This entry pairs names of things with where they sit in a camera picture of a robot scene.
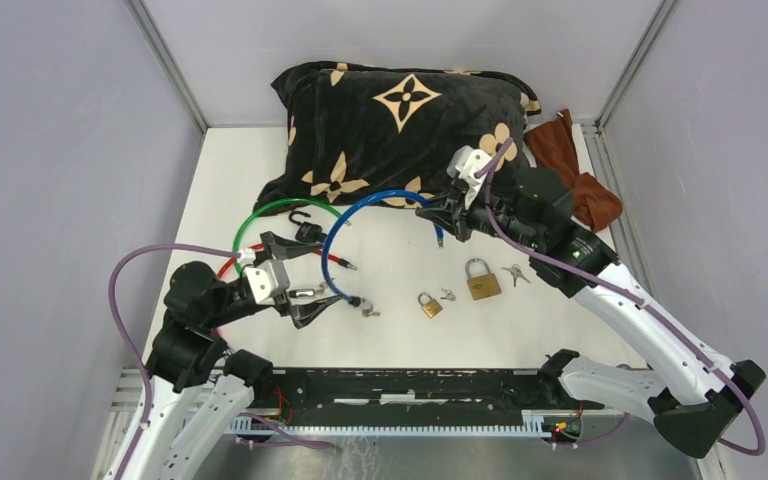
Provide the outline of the small silver keys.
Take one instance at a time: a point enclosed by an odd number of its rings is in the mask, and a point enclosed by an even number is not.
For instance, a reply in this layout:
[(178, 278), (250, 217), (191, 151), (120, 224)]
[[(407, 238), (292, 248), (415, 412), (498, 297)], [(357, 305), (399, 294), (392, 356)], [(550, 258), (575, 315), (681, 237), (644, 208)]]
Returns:
[(326, 283), (320, 283), (311, 288), (295, 288), (287, 292), (287, 296), (294, 300), (307, 300), (323, 298), (329, 293), (330, 289)]

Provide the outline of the large brass padlock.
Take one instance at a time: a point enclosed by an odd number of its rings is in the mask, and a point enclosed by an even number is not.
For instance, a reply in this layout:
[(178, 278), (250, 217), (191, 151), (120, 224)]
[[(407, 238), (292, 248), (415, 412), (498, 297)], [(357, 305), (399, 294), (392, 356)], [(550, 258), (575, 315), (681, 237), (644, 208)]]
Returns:
[(502, 293), (496, 275), (487, 262), (481, 258), (472, 258), (464, 266), (467, 286), (474, 301), (498, 296)]

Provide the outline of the small brass padlock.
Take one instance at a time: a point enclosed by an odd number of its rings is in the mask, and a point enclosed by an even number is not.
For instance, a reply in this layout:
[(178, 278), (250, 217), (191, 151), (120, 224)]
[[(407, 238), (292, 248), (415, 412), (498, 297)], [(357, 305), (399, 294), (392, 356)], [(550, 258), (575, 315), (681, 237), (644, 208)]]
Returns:
[(421, 310), (429, 319), (433, 319), (443, 310), (439, 301), (426, 292), (420, 293), (417, 297), (417, 301)]

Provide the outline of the red cable lock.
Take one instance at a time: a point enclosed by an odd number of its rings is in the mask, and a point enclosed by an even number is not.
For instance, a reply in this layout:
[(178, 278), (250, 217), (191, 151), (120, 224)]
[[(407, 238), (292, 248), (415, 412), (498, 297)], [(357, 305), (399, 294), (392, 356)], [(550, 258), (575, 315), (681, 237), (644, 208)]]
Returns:
[(244, 248), (239, 256), (228, 259), (216, 277), (225, 282), (233, 295), (231, 304), (243, 310), (245, 316), (272, 309), (288, 318), (294, 328), (311, 325), (328, 308), (342, 301), (329, 286), (329, 276), (313, 288), (294, 287), (285, 262), (307, 254), (316, 255), (327, 264), (356, 271), (358, 267), (347, 259), (323, 252), (320, 244), (282, 246), (278, 241), (263, 240)]

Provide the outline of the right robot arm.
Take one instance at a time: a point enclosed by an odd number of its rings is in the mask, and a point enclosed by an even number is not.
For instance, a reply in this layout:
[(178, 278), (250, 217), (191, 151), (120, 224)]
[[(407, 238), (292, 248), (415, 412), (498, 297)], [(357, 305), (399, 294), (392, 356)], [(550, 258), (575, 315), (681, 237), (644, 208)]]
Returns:
[(684, 327), (611, 247), (575, 222), (572, 203), (557, 173), (536, 168), (511, 186), (492, 176), (456, 177), (418, 216), (459, 241), (482, 232), (527, 254), (541, 280), (598, 316), (645, 360), (644, 369), (626, 370), (562, 350), (537, 382), (545, 405), (562, 408), (576, 399), (623, 411), (697, 459), (746, 415), (757, 441), (747, 454), (763, 454), (766, 437), (751, 402), (765, 381), (763, 369), (730, 359)]

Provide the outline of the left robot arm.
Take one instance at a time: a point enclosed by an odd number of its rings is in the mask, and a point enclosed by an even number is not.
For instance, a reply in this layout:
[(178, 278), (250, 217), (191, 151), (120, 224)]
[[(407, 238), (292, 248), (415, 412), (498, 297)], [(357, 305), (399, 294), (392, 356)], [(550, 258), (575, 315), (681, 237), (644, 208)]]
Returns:
[(333, 295), (298, 304), (290, 294), (285, 261), (322, 251), (322, 243), (271, 231), (260, 241), (259, 249), (233, 253), (180, 245), (236, 260), (243, 273), (226, 282), (207, 263), (190, 261), (171, 274), (162, 325), (138, 366), (138, 411), (108, 478), (191, 479), (235, 418), (272, 399), (272, 363), (243, 349), (229, 352), (219, 327), (273, 309), (301, 329), (340, 301)]

